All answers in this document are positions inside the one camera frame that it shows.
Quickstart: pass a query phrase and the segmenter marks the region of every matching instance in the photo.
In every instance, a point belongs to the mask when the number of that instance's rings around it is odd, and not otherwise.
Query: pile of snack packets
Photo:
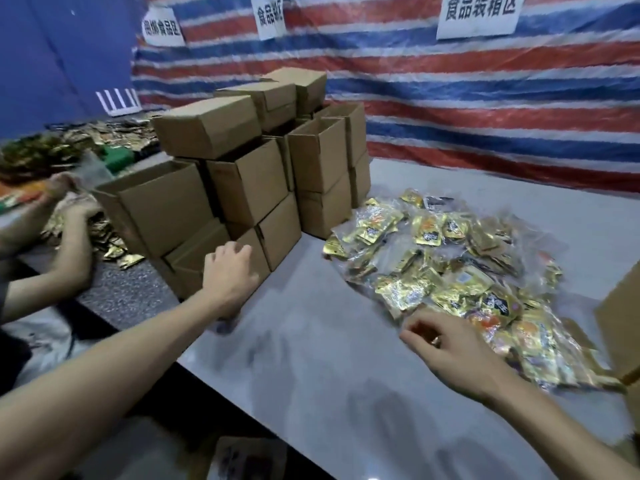
[[[93,199],[89,195],[79,198],[69,199],[62,202],[57,207],[40,233],[41,240],[44,243],[58,249],[62,240],[62,231],[65,226],[65,209],[69,205],[77,203],[84,198]],[[139,254],[132,254],[127,249],[127,245],[122,238],[114,231],[113,225],[103,212],[99,212],[91,217],[87,223],[89,226],[89,238],[93,246],[93,251],[98,254],[100,259],[105,262],[114,262],[121,270],[135,266],[139,262],[144,261],[144,257]]]
[[[407,189],[355,209],[323,252],[398,325],[418,307],[447,312],[544,389],[623,389],[553,313],[563,272],[540,249],[545,236],[508,212],[482,216],[459,198]]]

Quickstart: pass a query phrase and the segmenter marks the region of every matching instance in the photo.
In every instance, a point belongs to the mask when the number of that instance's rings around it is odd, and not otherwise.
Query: white table
[[[587,306],[640,258],[637,200],[379,159],[371,176],[372,195],[446,189],[487,211],[510,206],[568,245],[558,259],[566,287]],[[205,332],[180,364],[338,479],[552,477],[501,418],[441,385],[322,247],[303,235],[237,328]],[[592,321],[576,318],[602,343]],[[619,395],[558,400],[606,443],[632,430]]]

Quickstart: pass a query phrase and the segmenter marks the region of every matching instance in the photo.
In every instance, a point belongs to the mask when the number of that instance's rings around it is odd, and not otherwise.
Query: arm
[[[74,186],[74,181],[68,173],[59,173],[51,177],[41,197],[30,204],[20,217],[0,229],[0,257],[10,257],[35,241],[51,217],[53,209]]]
[[[59,478],[214,320],[257,286],[251,248],[207,256],[203,290],[0,399],[0,477]]]
[[[86,221],[99,209],[93,202],[83,202],[67,209],[60,249],[51,270],[9,283],[0,323],[18,320],[55,305],[89,286],[93,250]]]
[[[430,345],[434,332],[441,348]],[[500,414],[561,479],[640,479],[640,471],[521,379],[459,317],[421,311],[400,338],[446,386]]]

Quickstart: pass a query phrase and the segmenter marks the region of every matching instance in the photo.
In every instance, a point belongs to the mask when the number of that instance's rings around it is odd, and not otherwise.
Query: hand
[[[251,270],[251,251],[251,246],[238,251],[231,241],[205,257],[202,291],[221,307],[221,317],[233,316],[258,288],[258,275]]]
[[[101,210],[102,208],[98,202],[91,198],[86,198],[69,205],[68,208],[64,209],[64,213],[66,219],[77,217],[79,219],[87,220]]]
[[[460,317],[419,310],[407,318],[403,329],[400,339],[444,385],[485,406],[491,406],[514,381],[522,380]],[[431,345],[438,335],[439,349]]]
[[[76,179],[68,172],[57,173],[48,179],[44,188],[44,197],[59,202],[68,192],[77,188]]]

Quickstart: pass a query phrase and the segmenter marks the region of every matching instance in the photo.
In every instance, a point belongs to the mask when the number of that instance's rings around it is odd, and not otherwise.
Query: stack of cardboard boxes
[[[262,282],[302,230],[326,238],[369,190],[362,105],[323,109],[326,74],[283,68],[153,119],[174,160],[98,187],[129,248],[174,293],[202,286],[204,256],[253,247]]]

